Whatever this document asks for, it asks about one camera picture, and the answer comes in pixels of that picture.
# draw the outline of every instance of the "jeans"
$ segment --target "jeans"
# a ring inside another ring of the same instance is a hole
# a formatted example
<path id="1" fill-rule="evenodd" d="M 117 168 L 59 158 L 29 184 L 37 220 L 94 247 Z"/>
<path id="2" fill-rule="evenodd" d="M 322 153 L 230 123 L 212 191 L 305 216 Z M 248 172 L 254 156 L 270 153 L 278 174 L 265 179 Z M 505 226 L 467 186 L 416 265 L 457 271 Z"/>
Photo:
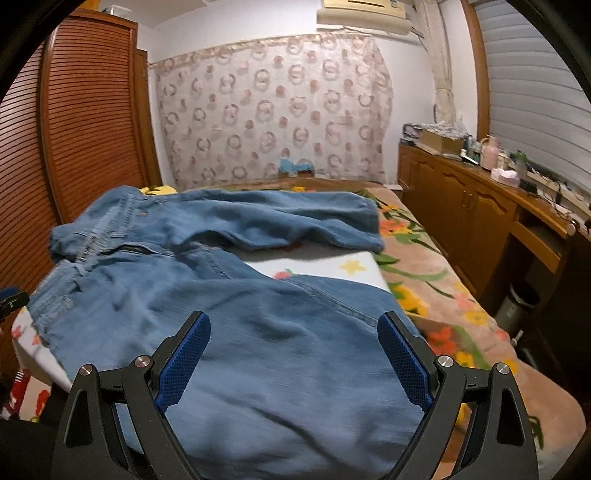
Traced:
<path id="1" fill-rule="evenodd" d="M 376 334 L 393 296 L 305 275 L 268 278 L 223 246 L 308 239 L 378 251 L 377 212 L 348 193 L 202 190 L 166 197 L 120 187 L 56 227 L 58 261 L 31 298 L 34 324 L 73 378 L 153 353 L 193 310 L 211 340 L 166 414 L 211 480 L 374 479 L 423 412 L 407 399 Z M 122 427 L 139 448 L 129 418 Z"/>

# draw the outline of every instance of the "wooden wardrobe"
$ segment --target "wooden wardrobe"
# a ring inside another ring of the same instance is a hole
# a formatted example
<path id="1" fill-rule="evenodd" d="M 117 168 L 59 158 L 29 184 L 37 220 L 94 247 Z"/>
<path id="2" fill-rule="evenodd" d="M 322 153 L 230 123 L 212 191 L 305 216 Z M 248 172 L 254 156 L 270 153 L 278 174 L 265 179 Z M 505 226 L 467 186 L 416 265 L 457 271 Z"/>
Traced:
<path id="1" fill-rule="evenodd" d="M 137 24 L 90 10 L 66 18 L 0 103 L 0 288 L 31 294 L 51 270 L 51 228 L 119 185 L 161 184 Z M 0 374 L 18 369 L 14 315 Z"/>

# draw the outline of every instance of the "blue gripper pad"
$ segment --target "blue gripper pad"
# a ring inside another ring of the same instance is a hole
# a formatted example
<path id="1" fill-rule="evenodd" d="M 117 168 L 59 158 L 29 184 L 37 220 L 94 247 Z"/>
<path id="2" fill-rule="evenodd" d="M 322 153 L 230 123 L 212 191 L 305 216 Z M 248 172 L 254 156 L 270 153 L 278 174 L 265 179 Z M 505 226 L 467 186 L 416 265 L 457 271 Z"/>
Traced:
<path id="1" fill-rule="evenodd" d="M 433 403 L 427 372 L 386 315 L 378 319 L 378 340 L 408 399 L 426 412 Z"/>
<path id="2" fill-rule="evenodd" d="M 191 375 L 209 342 L 212 324 L 202 313 L 183 341 L 171 355 L 160 374 L 160 387 L 154 402 L 163 414 L 171 405 L 176 405 L 189 383 Z"/>
<path id="3" fill-rule="evenodd" d="M 0 290 L 0 301 L 7 299 L 8 297 L 12 297 L 18 293 L 18 288 L 16 287 L 8 287 L 3 290 Z"/>

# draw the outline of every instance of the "yellow cloth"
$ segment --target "yellow cloth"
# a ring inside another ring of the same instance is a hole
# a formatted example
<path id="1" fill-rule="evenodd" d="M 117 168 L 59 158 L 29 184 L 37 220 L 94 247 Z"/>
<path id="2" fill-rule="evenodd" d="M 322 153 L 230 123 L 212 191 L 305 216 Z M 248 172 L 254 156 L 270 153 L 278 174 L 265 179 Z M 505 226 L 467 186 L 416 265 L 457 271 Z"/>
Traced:
<path id="1" fill-rule="evenodd" d="M 140 189 L 140 192 L 144 195 L 170 195 L 172 193 L 177 193 L 177 191 L 169 187 L 168 185 L 164 185 L 163 187 L 144 187 Z"/>

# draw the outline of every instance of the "curtain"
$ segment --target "curtain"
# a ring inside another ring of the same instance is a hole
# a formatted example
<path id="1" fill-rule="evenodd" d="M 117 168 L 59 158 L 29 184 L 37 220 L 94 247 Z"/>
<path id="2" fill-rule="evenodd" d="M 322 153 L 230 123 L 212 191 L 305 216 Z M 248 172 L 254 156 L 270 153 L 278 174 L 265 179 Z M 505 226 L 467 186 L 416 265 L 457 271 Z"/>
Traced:
<path id="1" fill-rule="evenodd" d="M 393 91 L 371 36 L 252 40 L 155 68 L 179 190 L 274 179 L 281 157 L 312 164 L 319 177 L 384 180 L 382 139 Z"/>
<path id="2" fill-rule="evenodd" d="M 435 81 L 435 120 L 456 124 L 456 105 L 452 92 L 452 61 L 447 34 L 437 0 L 415 0 L 425 35 L 425 43 Z"/>

